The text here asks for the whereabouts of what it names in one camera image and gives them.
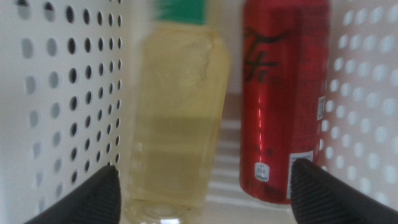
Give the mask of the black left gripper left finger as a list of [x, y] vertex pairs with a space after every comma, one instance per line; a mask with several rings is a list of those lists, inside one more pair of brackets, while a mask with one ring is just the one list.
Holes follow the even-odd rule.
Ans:
[[104, 166], [27, 224], [118, 224], [121, 187], [115, 166]]

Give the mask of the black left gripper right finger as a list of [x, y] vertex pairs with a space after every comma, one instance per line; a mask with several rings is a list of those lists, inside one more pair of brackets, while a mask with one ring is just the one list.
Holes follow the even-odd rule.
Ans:
[[307, 159], [293, 163], [291, 206], [297, 223], [397, 224], [397, 211]]

